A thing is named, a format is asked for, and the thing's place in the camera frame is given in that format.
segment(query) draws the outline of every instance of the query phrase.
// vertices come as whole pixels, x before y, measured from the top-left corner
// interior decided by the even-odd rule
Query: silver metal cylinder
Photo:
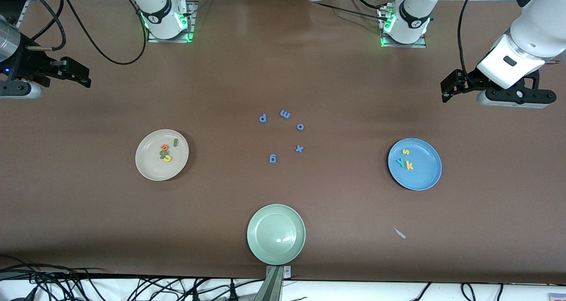
[[[0,16],[0,62],[11,57],[20,46],[20,32]]]

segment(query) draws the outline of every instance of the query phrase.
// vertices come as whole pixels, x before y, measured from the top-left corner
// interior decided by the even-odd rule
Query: green plate
[[[249,249],[268,265],[284,265],[305,245],[305,223],[291,207],[272,204],[258,210],[249,221]]]

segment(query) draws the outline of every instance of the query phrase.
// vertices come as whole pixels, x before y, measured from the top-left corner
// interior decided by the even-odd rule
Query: blue plate
[[[435,186],[442,174],[438,152],[418,138],[405,138],[395,143],[387,162],[393,178],[413,191],[424,191]]]

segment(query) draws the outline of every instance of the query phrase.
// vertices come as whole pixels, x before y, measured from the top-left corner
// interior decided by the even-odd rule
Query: table surface
[[[129,3],[71,1],[113,59],[138,54]],[[409,50],[380,47],[373,19],[306,0],[211,0],[193,43],[149,43],[125,67],[105,61],[65,7],[68,43],[50,56],[89,67],[92,87],[53,80],[39,100],[0,102],[0,251],[110,273],[263,277],[246,227],[281,203],[306,224],[291,263],[300,278],[566,282],[564,67],[540,71],[558,92],[544,110],[483,107],[474,93],[442,104],[439,84],[459,67],[461,5],[439,2],[428,48]],[[469,4],[468,68],[519,13]],[[48,20],[33,3],[22,32]],[[53,27],[39,41],[59,37]],[[134,154],[163,128],[184,134],[190,159],[152,182]],[[388,150],[406,137],[442,158],[430,190],[405,190],[388,172]]]

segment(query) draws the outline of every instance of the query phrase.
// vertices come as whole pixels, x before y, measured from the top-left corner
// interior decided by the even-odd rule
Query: plate
[[[306,235],[301,216],[281,204],[258,210],[247,229],[249,249],[268,265],[284,265],[295,259],[305,245]]]
[[[170,162],[160,157],[161,146],[168,145]],[[188,160],[187,140],[175,130],[156,130],[146,136],[136,150],[136,167],[150,180],[166,180],[179,174]]]
[[[438,152],[418,138],[405,138],[395,143],[387,162],[393,178],[413,191],[424,191],[435,186],[442,174]]]

